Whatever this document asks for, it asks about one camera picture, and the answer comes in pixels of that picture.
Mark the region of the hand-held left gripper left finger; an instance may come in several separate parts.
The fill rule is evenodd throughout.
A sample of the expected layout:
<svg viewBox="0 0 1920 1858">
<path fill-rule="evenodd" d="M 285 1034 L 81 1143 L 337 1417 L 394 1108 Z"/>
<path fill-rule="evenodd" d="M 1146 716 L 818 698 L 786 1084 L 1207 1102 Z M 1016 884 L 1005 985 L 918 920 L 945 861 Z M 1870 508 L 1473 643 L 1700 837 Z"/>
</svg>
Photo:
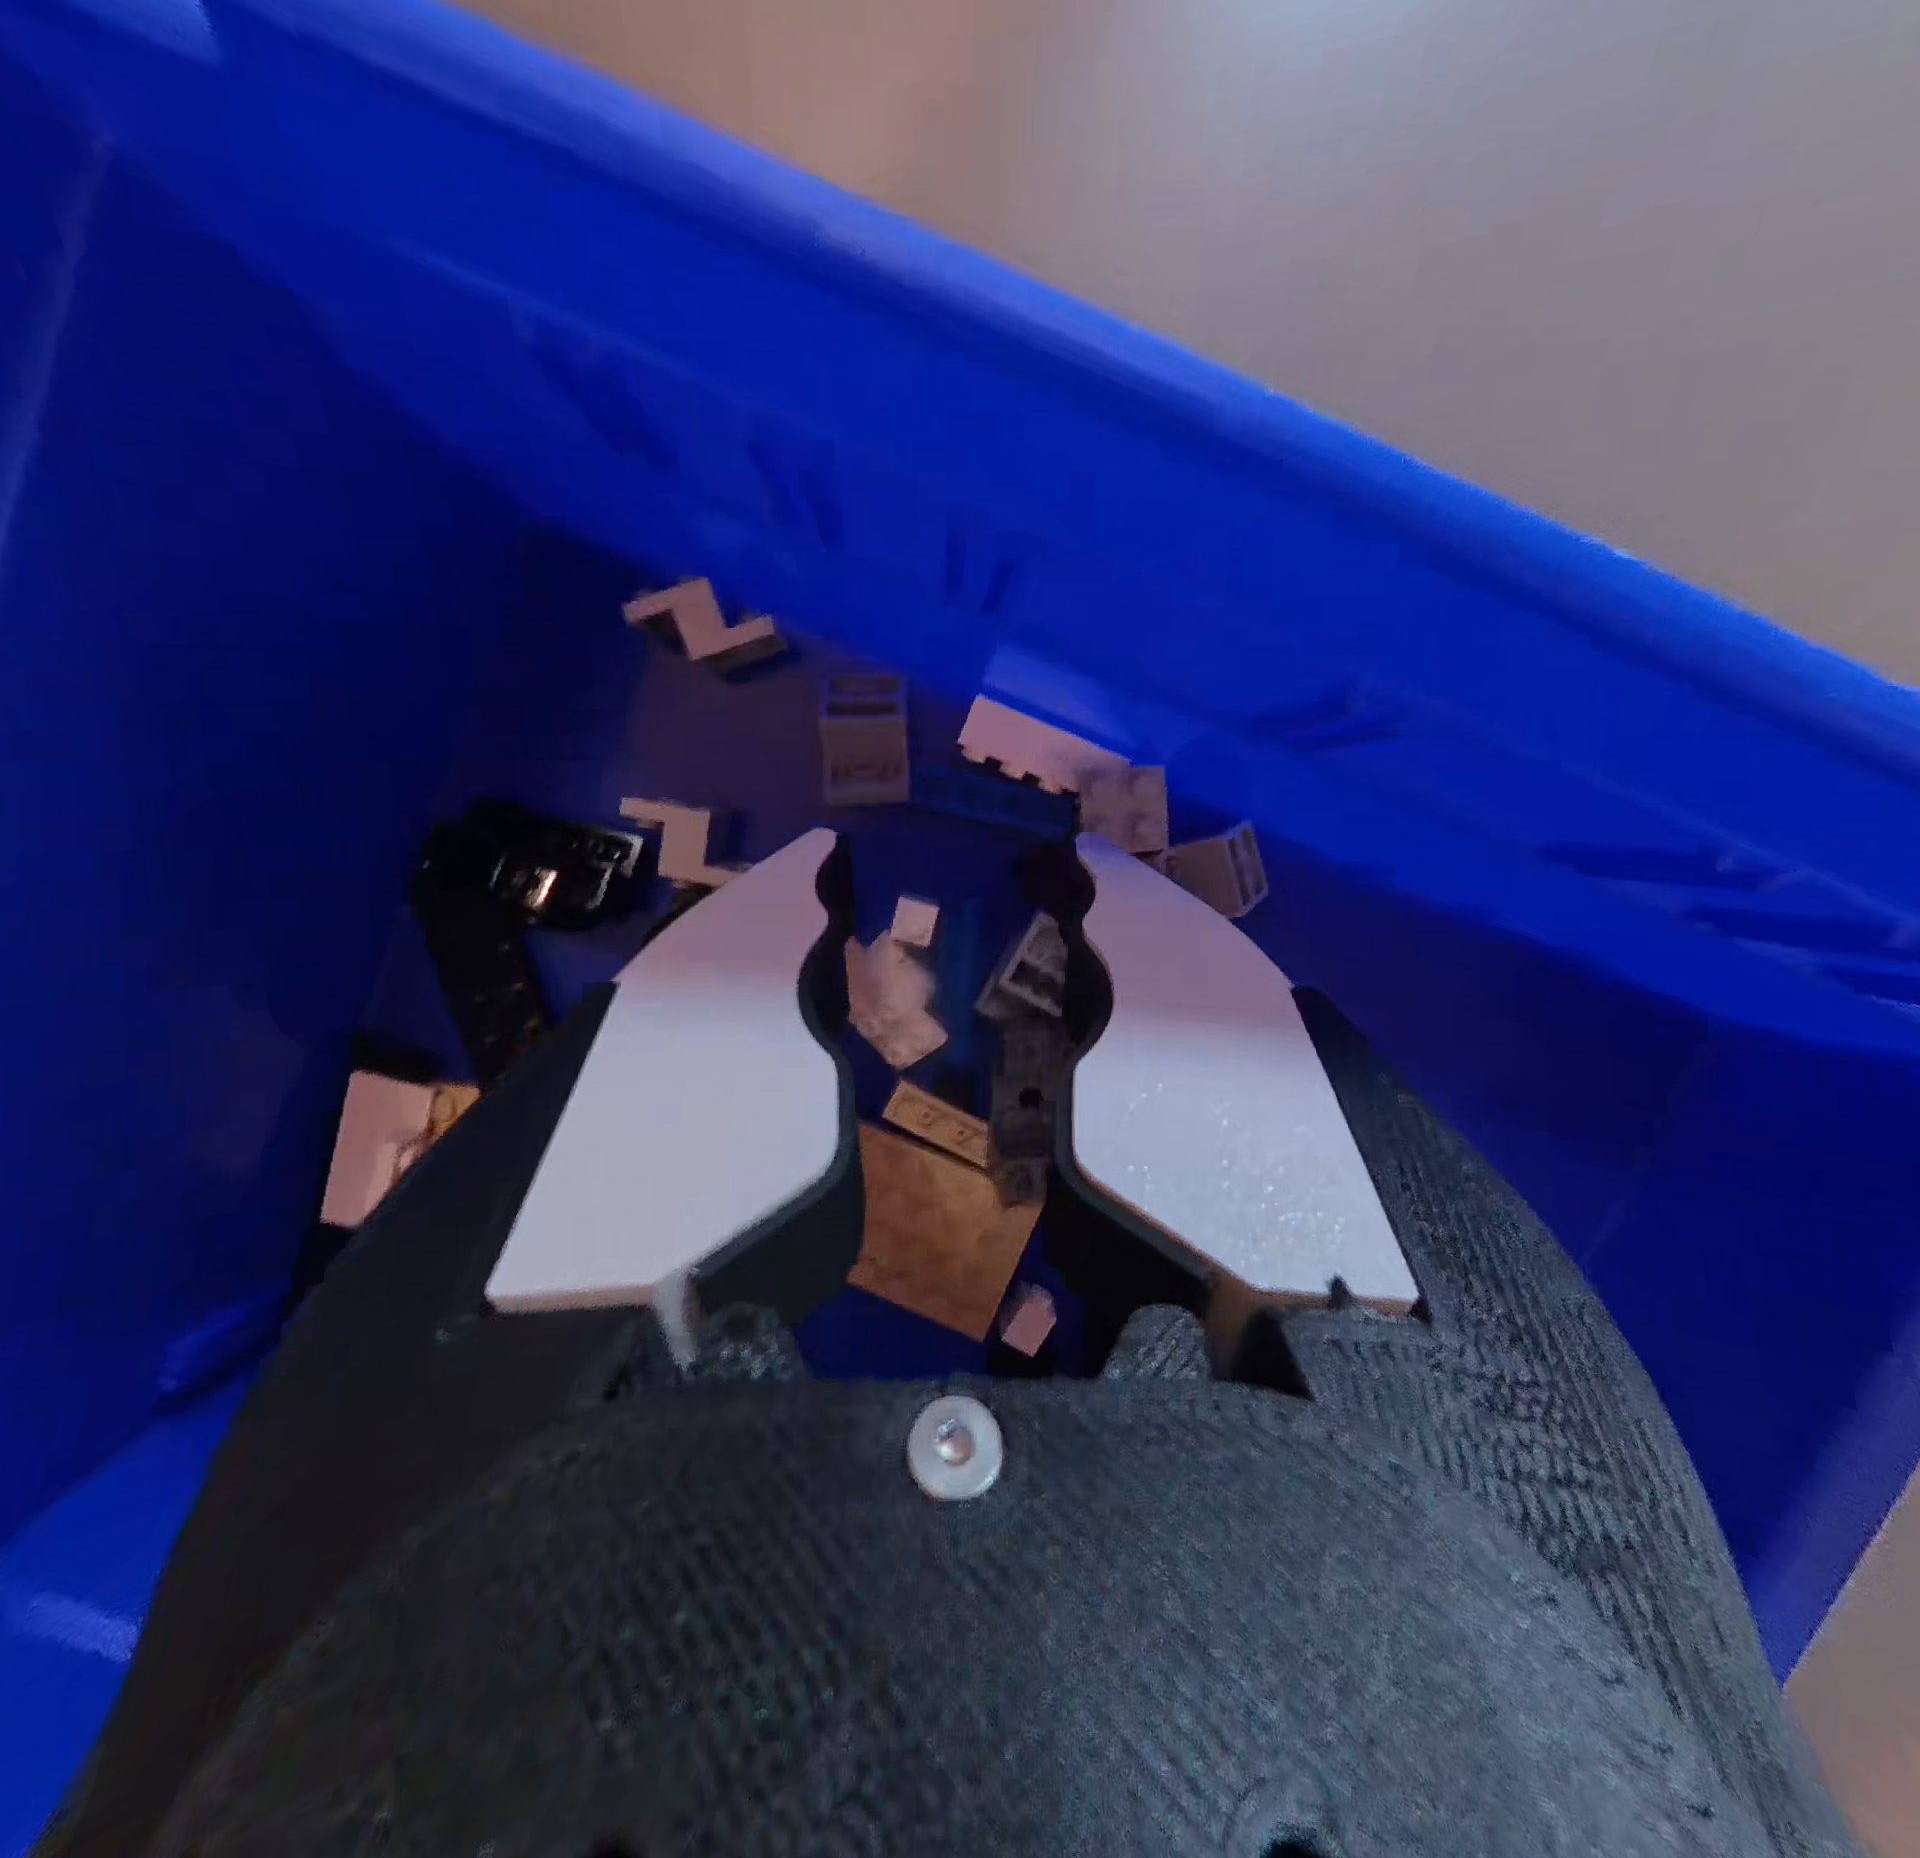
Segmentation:
<svg viewBox="0 0 1920 1858">
<path fill-rule="evenodd" d="M 843 1048 L 852 855 L 816 828 L 614 980 L 489 1275 L 503 1315 L 646 1310 L 677 1359 L 730 1308 L 799 1324 L 863 1248 Z"/>
</svg>

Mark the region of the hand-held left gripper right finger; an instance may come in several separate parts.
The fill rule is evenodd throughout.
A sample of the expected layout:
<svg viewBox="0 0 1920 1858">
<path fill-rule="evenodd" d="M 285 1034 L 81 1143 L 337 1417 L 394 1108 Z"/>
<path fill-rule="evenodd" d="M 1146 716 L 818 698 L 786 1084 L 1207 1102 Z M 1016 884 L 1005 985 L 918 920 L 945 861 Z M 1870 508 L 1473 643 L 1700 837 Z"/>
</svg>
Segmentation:
<svg viewBox="0 0 1920 1858">
<path fill-rule="evenodd" d="M 1270 1303 L 1410 1315 L 1419 1286 L 1281 966 L 1230 918 L 1078 836 L 1093 981 L 1066 1166 L 1178 1263 Z"/>
</svg>

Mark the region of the blue plastic storage bin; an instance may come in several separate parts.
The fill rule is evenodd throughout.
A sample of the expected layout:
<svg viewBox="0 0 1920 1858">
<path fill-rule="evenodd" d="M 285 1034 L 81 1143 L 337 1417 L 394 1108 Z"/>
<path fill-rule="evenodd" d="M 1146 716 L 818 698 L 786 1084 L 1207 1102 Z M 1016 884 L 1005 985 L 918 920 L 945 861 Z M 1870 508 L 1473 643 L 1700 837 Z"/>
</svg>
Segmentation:
<svg viewBox="0 0 1920 1858">
<path fill-rule="evenodd" d="M 503 1315 L 614 980 L 433 813 L 717 576 L 1250 818 L 1419 1286 L 1084 1196 L 1062 1374 Z M 403 884 L 478 1108 L 285 1321 L 43 1854 L 1860 1854 L 1915 694 L 443 0 L 5 0 L 5 1520 L 273 1331 Z"/>
</svg>

